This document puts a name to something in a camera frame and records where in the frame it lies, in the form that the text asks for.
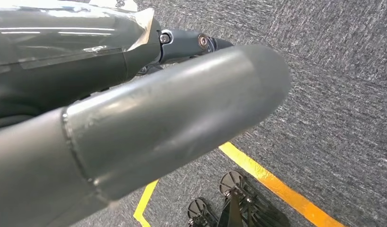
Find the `plastic wrap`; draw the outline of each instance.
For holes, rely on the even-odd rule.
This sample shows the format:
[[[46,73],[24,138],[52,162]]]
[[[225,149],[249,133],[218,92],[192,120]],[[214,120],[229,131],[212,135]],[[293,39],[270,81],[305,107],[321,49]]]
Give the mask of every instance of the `plastic wrap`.
[[[71,1],[0,3],[0,73],[126,52],[146,44],[154,10]]]

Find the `caster wheel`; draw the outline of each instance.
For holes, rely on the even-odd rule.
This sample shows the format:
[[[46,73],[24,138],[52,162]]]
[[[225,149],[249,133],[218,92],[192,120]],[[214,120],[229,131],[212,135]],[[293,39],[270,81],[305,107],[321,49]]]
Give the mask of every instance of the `caster wheel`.
[[[239,172],[233,170],[226,173],[220,181],[219,190],[222,194],[228,195],[234,188],[242,188],[244,177]]]
[[[188,206],[188,217],[189,218],[197,218],[199,216],[203,216],[207,211],[206,203],[201,199],[195,199]]]

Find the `screw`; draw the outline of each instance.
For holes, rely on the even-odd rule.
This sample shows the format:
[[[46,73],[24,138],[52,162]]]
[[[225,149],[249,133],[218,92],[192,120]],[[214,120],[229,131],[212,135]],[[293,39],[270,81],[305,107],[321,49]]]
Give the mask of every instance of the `screw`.
[[[148,66],[145,66],[141,70],[139,70],[138,76],[146,75],[146,73],[148,73]]]
[[[224,196],[229,197],[230,195],[231,195],[231,192],[229,190],[224,192]]]
[[[167,43],[169,43],[170,42],[170,36],[168,35],[168,34],[161,34],[160,35],[160,43],[162,43],[162,44],[167,44]]]
[[[198,44],[199,46],[202,48],[202,49],[206,49],[207,46],[208,46],[208,43],[207,43],[207,36],[205,36],[204,34],[200,34],[198,36]]]

